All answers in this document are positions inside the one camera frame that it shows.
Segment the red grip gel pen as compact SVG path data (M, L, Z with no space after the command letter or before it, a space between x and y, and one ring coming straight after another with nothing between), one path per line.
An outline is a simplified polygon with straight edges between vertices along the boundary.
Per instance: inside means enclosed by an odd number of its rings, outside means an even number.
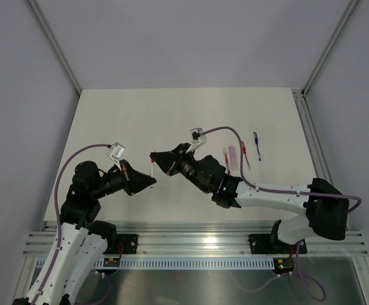
M241 146L242 146L242 153L243 153L243 156L245 158L247 168L250 171L251 170L251 165L250 165L248 157L247 157L247 149L246 149L246 145L245 145L244 141L241 141Z

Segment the thin white red marker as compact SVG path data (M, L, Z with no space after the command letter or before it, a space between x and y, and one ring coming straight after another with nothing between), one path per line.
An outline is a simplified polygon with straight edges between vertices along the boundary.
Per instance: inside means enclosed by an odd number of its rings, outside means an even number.
M151 160L151 177L155 178L155 161L152 158L152 154L155 152L154 149L151 150L151 154L150 154L150 160Z

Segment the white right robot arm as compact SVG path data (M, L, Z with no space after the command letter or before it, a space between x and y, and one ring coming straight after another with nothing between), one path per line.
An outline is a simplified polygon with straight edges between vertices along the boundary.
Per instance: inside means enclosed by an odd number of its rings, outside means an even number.
M349 202L327 181L313 179L308 186L290 187L248 184L227 174L211 155L196 160L189 146L184 143L171 151L151 152L150 158L166 175L181 174L222 208L263 207L294 213L274 223L269 242L275 251L283 252L313 236L345 239Z

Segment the red ink clear pen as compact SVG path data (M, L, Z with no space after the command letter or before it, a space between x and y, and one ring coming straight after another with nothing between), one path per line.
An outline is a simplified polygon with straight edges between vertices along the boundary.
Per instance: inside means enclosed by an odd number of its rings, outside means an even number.
M227 172L227 174L230 175L231 174L230 163L229 163L229 159L228 159L228 153L227 153L227 150L226 150L225 147L223 148L223 155L224 155L224 159L225 159L226 172Z

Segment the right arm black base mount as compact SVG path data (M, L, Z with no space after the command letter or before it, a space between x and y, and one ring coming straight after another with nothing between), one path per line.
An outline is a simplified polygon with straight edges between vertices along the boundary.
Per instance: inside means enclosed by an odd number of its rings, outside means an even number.
M250 234L248 236L248 242L251 254L272 254L272 255L289 255L296 253L299 248L300 254L307 253L307 247L305 241L302 243L295 243L289 245L279 240L271 240L270 234Z

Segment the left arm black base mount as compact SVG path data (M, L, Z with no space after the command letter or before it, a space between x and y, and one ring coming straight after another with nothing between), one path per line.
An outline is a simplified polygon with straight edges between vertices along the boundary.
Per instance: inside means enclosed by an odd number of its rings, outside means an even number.
M119 255L120 251L122 254L131 255L137 253L138 245L137 234L115 234L107 238L107 249L104 254Z

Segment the blue grip gel pen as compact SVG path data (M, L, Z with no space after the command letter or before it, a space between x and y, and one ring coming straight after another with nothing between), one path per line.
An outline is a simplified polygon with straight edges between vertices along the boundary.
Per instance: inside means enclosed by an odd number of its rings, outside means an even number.
M258 160L261 161L258 134L256 132L253 132L253 135L254 135L254 143L255 143L255 146L256 146L256 150L257 150Z

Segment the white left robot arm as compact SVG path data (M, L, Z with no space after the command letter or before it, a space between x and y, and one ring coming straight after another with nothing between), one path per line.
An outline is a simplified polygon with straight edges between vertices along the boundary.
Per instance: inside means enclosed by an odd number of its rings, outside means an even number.
M121 254L123 244L116 226L96 220L99 200L118 191L132 196L156 179L134 170L124 159L120 163L108 172L102 172L93 161L76 166L43 268L28 293L14 304L74 304L99 256Z

